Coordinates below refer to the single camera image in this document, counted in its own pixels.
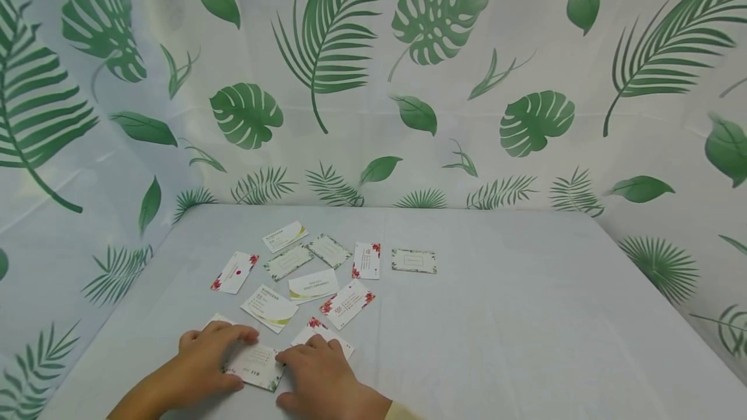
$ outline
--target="business card with red flowers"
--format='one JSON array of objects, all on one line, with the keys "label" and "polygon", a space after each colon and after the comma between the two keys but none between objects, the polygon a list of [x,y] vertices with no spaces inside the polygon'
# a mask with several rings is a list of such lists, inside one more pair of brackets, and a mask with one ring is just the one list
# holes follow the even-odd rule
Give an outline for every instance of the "business card with red flowers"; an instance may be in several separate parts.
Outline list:
[{"label": "business card with red flowers", "polygon": [[326,301],[319,310],[339,331],[374,298],[374,293],[369,291],[359,279],[353,279],[340,292]]},{"label": "business card with red flowers", "polygon": [[249,276],[252,268],[257,264],[257,260],[259,260],[259,255],[247,255],[237,251],[215,278],[210,289],[236,295],[246,281],[246,276]]},{"label": "business card with red flowers", "polygon": [[356,243],[353,256],[353,278],[378,279],[380,260],[380,243]]},{"label": "business card with red flowers", "polygon": [[315,334],[319,334],[320,336],[324,337],[324,340],[327,342],[336,338],[336,340],[338,340],[340,342],[340,345],[342,346],[342,352],[345,354],[345,360],[349,360],[350,356],[353,355],[353,351],[355,350],[355,348],[353,348],[352,345],[341,338],[337,334],[337,332],[332,331],[330,328],[326,327],[324,323],[314,317],[311,317],[308,325],[306,325],[303,330],[298,333],[298,336],[296,336],[293,342],[290,343],[290,346],[294,347],[296,345],[303,345],[308,342],[310,338]]}]

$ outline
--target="white business card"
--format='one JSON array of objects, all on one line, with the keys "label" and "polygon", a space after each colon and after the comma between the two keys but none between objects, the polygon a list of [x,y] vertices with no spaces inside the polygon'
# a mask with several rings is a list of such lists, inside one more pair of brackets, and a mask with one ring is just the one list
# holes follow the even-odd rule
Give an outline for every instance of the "white business card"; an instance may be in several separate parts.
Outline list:
[{"label": "white business card", "polygon": [[328,264],[332,269],[339,268],[342,266],[342,263],[348,261],[348,258],[353,256],[347,248],[325,233],[319,235],[314,242],[306,245],[306,248],[309,248],[311,253],[318,256],[319,259]]},{"label": "white business card", "polygon": [[247,255],[237,251],[215,278],[210,289],[236,295],[258,259],[259,255]]},{"label": "white business card", "polygon": [[296,304],[331,296],[340,290],[334,269],[289,279],[290,301]]},{"label": "white business card", "polygon": [[345,341],[337,334],[337,332],[332,331],[330,328],[326,327],[324,323],[314,317],[311,317],[309,323],[307,323],[303,330],[298,333],[298,336],[296,336],[293,342],[290,343],[290,346],[294,347],[296,345],[303,345],[316,334],[324,337],[324,340],[327,342],[336,338],[336,340],[338,340],[340,342],[340,345],[342,346],[342,352],[345,354],[345,360],[349,360],[350,356],[353,355],[353,351],[355,350],[355,348],[353,348],[350,343]]},{"label": "white business card", "polygon": [[394,248],[392,250],[392,269],[395,271],[436,274],[436,254],[432,251]]},{"label": "white business card", "polygon": [[263,266],[270,273],[272,280],[277,282],[313,259],[314,255],[306,247],[297,244],[272,258]]},{"label": "white business card", "polygon": [[213,321],[224,321],[226,323],[229,323],[230,325],[235,325],[236,324],[235,322],[232,322],[229,318],[226,318],[225,316],[221,315],[221,313],[216,313],[215,315],[213,315],[212,318],[210,318],[210,321],[208,321],[206,323],[206,325],[203,326],[202,328],[205,329]]},{"label": "white business card", "polygon": [[378,279],[380,264],[380,243],[358,242],[355,244],[355,256],[353,257],[354,279]]},{"label": "white business card", "polygon": [[249,300],[241,305],[241,310],[257,318],[257,321],[280,334],[282,328],[288,325],[298,307],[287,298],[282,297],[271,288],[262,285],[254,292]]},{"label": "white business card", "polygon": [[248,384],[275,392],[285,371],[285,364],[275,361],[278,353],[259,343],[243,345],[231,353],[224,370],[240,376]]},{"label": "white business card", "polygon": [[369,291],[360,279],[353,279],[337,296],[324,302],[319,310],[328,317],[331,323],[341,330],[363,308],[374,300],[374,293]]},{"label": "white business card", "polygon": [[284,228],[267,235],[262,241],[267,245],[267,248],[270,248],[272,253],[277,253],[308,234],[306,228],[297,220],[293,224],[288,224]]}]

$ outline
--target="monstera leaf print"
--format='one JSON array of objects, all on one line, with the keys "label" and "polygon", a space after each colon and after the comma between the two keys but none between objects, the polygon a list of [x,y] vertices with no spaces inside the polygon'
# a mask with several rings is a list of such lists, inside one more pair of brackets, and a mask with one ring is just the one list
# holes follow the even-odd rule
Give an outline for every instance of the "monstera leaf print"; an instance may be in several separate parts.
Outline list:
[{"label": "monstera leaf print", "polygon": [[576,106],[559,92],[542,91],[522,97],[506,107],[501,119],[501,146],[513,157],[529,156],[547,146],[547,138],[561,136],[571,127]]},{"label": "monstera leaf print", "polygon": [[394,12],[394,36],[408,47],[402,52],[388,81],[405,53],[418,65],[436,65],[456,56],[467,44],[480,13],[489,0],[399,0]]},{"label": "monstera leaf print", "polygon": [[68,0],[62,7],[62,36],[80,52],[103,58],[91,78],[94,99],[95,78],[104,66],[123,81],[136,83],[147,76],[132,35],[130,0]]},{"label": "monstera leaf print", "polygon": [[226,86],[210,98],[218,127],[231,143],[245,150],[272,139],[269,126],[282,125],[282,111],[270,93],[251,83]]},{"label": "monstera leaf print", "polygon": [[41,43],[39,25],[25,21],[29,6],[0,0],[0,167],[25,169],[53,200],[80,213],[38,169],[98,119],[57,54]]},{"label": "monstera leaf print", "polygon": [[365,86],[365,67],[360,61],[370,57],[359,51],[370,47],[377,37],[359,23],[361,18],[378,16],[368,8],[379,0],[308,0],[301,28],[296,26],[296,0],[293,1],[293,43],[289,40],[278,14],[278,28],[272,24],[280,53],[293,75],[311,90],[311,106],[316,123],[325,134],[316,107],[316,95],[328,95]]},{"label": "monstera leaf print", "polygon": [[688,92],[698,81],[694,72],[712,67],[708,56],[722,56],[723,48],[737,46],[724,32],[728,23],[747,23],[747,0],[681,0],[654,26],[666,6],[654,14],[635,45],[638,21],[627,39],[627,29],[620,35],[611,64],[617,96],[604,119],[604,136],[610,132],[611,111],[621,97]]}]

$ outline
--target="finger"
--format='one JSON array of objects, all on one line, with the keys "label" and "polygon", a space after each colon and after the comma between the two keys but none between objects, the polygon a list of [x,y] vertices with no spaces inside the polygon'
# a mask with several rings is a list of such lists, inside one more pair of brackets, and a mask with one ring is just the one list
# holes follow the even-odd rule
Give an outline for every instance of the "finger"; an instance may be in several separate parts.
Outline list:
[{"label": "finger", "polygon": [[287,365],[291,371],[295,371],[300,363],[303,362],[304,356],[308,355],[310,352],[310,347],[306,347],[305,345],[297,345],[278,353],[278,355],[275,356],[275,360],[281,363],[285,363],[285,365]]},{"label": "finger", "polygon": [[236,375],[221,375],[217,381],[217,389],[221,392],[241,391],[244,389],[244,381]]},{"label": "finger", "polygon": [[196,340],[197,336],[200,336],[200,331],[187,331],[182,337],[179,338],[179,350],[182,350],[188,343]]},{"label": "finger", "polygon": [[342,344],[340,344],[340,341],[336,340],[336,338],[329,341],[327,345],[329,346],[329,348],[331,348],[332,352],[342,353],[344,355],[344,352],[342,350]]},{"label": "finger", "polygon": [[300,402],[298,397],[296,397],[292,392],[283,392],[278,396],[275,404],[291,415],[295,416],[300,413]]},{"label": "finger", "polygon": [[324,340],[324,337],[320,336],[319,334],[315,334],[314,336],[310,337],[309,340],[306,341],[306,345],[315,349],[329,347]]},{"label": "finger", "polygon": [[202,330],[202,334],[212,334],[216,331],[222,330],[226,327],[233,326],[231,323],[226,323],[225,321],[211,321],[207,323],[207,326],[205,326],[205,329]]},{"label": "finger", "polygon": [[220,334],[220,340],[226,346],[233,341],[244,341],[247,345],[253,344],[259,337],[259,331],[251,326],[244,325],[233,325],[225,327],[218,332]]}]

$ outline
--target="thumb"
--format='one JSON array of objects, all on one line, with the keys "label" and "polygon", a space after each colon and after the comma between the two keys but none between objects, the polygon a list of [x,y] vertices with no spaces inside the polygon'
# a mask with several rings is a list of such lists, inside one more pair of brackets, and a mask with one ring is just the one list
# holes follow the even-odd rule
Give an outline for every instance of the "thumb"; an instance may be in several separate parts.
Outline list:
[{"label": "thumb", "polygon": [[298,396],[293,394],[293,392],[283,392],[278,396],[275,404],[292,415],[296,415],[300,411]]},{"label": "thumb", "polygon": [[221,375],[217,382],[218,390],[222,392],[230,391],[241,391],[244,389],[244,380],[237,375],[229,375],[228,373]]}]

